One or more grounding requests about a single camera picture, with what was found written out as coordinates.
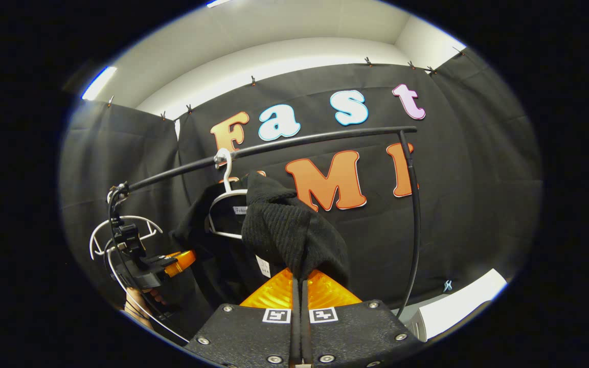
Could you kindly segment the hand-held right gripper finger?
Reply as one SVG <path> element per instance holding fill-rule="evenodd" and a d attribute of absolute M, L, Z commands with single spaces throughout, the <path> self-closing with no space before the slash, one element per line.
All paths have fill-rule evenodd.
<path fill-rule="evenodd" d="M 321 271 L 302 296 L 302 358 L 312 368 L 401 368 L 423 349 L 384 302 L 362 301 Z"/>
<path fill-rule="evenodd" d="M 220 305 L 186 351 L 217 368 L 295 368 L 302 361 L 298 286 L 286 268 L 243 305 Z"/>

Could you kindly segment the black knit sweater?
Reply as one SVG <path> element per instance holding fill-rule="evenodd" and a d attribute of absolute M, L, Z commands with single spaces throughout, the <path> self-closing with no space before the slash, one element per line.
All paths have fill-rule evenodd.
<path fill-rule="evenodd" d="M 257 172 L 231 182 L 231 188 L 247 193 L 223 198 L 222 182 L 206 187 L 170 232 L 176 247 L 194 252 L 192 272 L 211 307 L 239 304 L 266 283 L 259 259 L 271 275 L 288 269 L 303 280 L 320 271 L 348 286 L 344 239 L 297 191 Z"/>

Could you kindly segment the empty white clothes hanger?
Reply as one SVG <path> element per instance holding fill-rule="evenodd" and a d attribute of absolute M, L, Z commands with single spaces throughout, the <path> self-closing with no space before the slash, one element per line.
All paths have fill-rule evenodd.
<path fill-rule="evenodd" d="M 149 229 L 149 233 L 147 235 L 144 236 L 140 236 L 140 240 L 145 240 L 147 238 L 150 238 L 151 236 L 156 235 L 156 233 L 163 233 L 164 231 L 161 229 L 161 227 L 159 225 L 157 225 L 156 223 L 154 223 L 154 221 L 151 221 L 150 219 L 147 219 L 145 217 L 141 217 L 138 215 L 121 215 L 118 217 L 118 222 L 121 224 L 122 220 L 124 219 L 134 219 L 134 220 L 141 220 L 141 221 L 145 221 L 145 223 L 148 226 Z M 110 251 L 112 251 L 112 249 L 108 249 L 108 247 L 111 245 L 111 243 L 113 242 L 113 239 L 111 238 L 107 245 L 105 246 L 105 249 L 103 249 L 101 247 L 101 245 L 98 243 L 98 240 L 96 238 L 96 233 L 98 233 L 98 231 L 105 226 L 106 224 L 109 224 L 109 221 L 103 221 L 103 223 L 98 224 L 98 226 L 96 226 L 96 228 L 92 231 L 91 236 L 89 238 L 89 243 L 88 243 L 88 249 L 89 249 L 89 255 L 90 258 L 94 261 L 95 260 L 95 255 L 99 255 L 102 256 L 104 259 L 104 263 L 105 265 L 112 265 L 111 260 L 109 259 L 108 253 Z M 166 329 L 167 331 L 169 331 L 171 334 L 173 334 L 175 337 L 178 337 L 180 340 L 184 341 L 185 344 L 187 344 L 189 342 L 189 340 L 187 340 L 186 338 L 182 337 L 180 334 L 176 333 L 175 331 L 173 331 L 172 329 L 168 328 L 168 326 L 166 326 L 164 323 L 164 321 L 166 321 L 167 316 L 164 314 L 161 314 L 160 312 L 156 311 L 157 315 L 156 316 L 152 316 L 152 321 L 154 321 L 155 324 L 158 324 L 160 326 L 162 326 L 162 328 Z"/>

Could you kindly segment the black garment rack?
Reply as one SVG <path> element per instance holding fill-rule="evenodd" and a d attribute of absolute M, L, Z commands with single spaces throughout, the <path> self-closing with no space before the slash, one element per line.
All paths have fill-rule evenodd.
<path fill-rule="evenodd" d="M 409 282 L 407 283 L 403 302 L 398 308 L 398 313 L 396 315 L 397 318 L 400 318 L 403 310 L 406 307 L 406 304 L 409 302 L 409 298 L 411 296 L 412 287 L 415 284 L 416 275 L 418 272 L 418 265 L 419 265 L 419 252 L 421 247 L 421 204 L 419 198 L 419 184 L 418 178 L 416 175 L 416 170 L 414 168 L 414 162 L 412 160 L 412 154 L 407 146 L 406 140 L 406 133 L 415 133 L 417 132 L 418 128 L 415 126 L 402 126 L 402 127 L 384 127 L 384 128 L 361 128 L 361 129 L 353 129 L 348 130 L 346 132 L 329 132 L 329 133 L 320 133 L 314 135 L 308 135 L 304 137 L 297 137 L 294 139 L 287 139 L 284 141 L 279 142 L 272 142 L 270 144 L 261 144 L 256 145 L 254 147 L 250 147 L 247 149 L 241 149 L 239 151 L 233 151 L 232 160 L 241 157 L 248 157 L 255 154 L 262 154 L 268 153 L 275 150 L 296 147 L 299 145 L 308 145 L 308 144 L 316 144 L 320 142 L 327 142 L 332 140 L 341 140 L 341 139 L 349 139 L 354 137 L 362 137 L 362 136 L 373 136 L 373 135 L 385 135 L 385 134 L 396 134 L 399 137 L 400 144 L 402 145 L 402 151 L 404 154 L 404 159 L 406 161 L 407 172 L 409 173 L 409 182 L 411 184 L 411 199 L 412 199 L 412 213 L 413 213 L 413 221 L 414 221 L 414 245 L 412 249 L 412 263 L 411 263 L 411 272 L 409 275 Z M 124 198 L 128 198 L 129 193 L 135 192 L 137 190 L 142 189 L 143 187 L 151 186 L 157 182 L 165 181 L 167 179 L 173 178 L 178 175 L 187 174 L 189 172 L 203 169 L 207 166 L 215 165 L 214 156 L 209 156 L 206 158 L 202 158 L 200 160 L 195 160 L 187 165 L 178 166 L 177 168 L 173 168 L 167 171 L 163 171 L 157 175 L 147 177 L 141 181 L 134 182 L 129 184 L 128 182 L 122 182 L 121 184 L 117 185 L 114 189 L 110 189 L 107 195 L 107 202 L 108 202 L 108 221 L 111 228 L 111 233 L 113 238 L 113 228 L 117 226 L 121 226 L 121 224 L 117 221 L 119 215 L 116 212 L 116 207 L 122 201 L 119 199 L 119 196 L 124 196 Z"/>

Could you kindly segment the row of small cloth clips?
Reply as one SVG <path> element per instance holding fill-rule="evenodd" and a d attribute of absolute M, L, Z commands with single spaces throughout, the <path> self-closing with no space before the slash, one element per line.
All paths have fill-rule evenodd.
<path fill-rule="evenodd" d="M 345 39 L 288 40 L 233 52 L 168 82 L 150 94 L 134 109 L 153 115 L 166 114 L 175 120 L 189 109 L 245 86 L 257 86 L 271 77 L 299 70 L 332 65 L 366 66 L 373 64 L 408 65 L 436 68 L 449 58 L 465 51 L 463 44 L 444 44 L 427 55 L 427 60 L 414 60 L 392 44 Z"/>

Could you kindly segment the black backdrop cloth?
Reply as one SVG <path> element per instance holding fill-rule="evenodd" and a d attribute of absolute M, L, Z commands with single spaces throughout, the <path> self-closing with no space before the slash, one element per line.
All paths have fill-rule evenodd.
<path fill-rule="evenodd" d="M 96 290 L 123 307 L 124 291 L 92 231 L 108 220 L 107 195 L 220 148 L 239 151 L 308 135 L 416 126 L 406 135 L 419 184 L 421 247 L 408 305 L 451 294 L 491 269 L 509 281 L 530 251 L 542 198 L 542 163 L 530 119 L 510 88 L 465 50 L 427 73 L 396 64 L 332 65 L 271 77 L 188 111 L 178 125 L 135 109 L 80 102 L 59 155 L 59 214 L 67 245 Z M 170 240 L 214 165 L 157 182 L 118 206 L 164 231 L 143 240 L 147 256 L 185 251 Z M 391 310 L 403 302 L 414 245 L 411 184 L 395 134 L 299 145 L 236 158 L 230 182 L 257 172 L 297 191 L 348 247 L 348 288 Z M 452 280 L 452 291 L 443 293 Z M 212 314 L 192 265 L 168 278 L 170 324 L 194 333 Z"/>

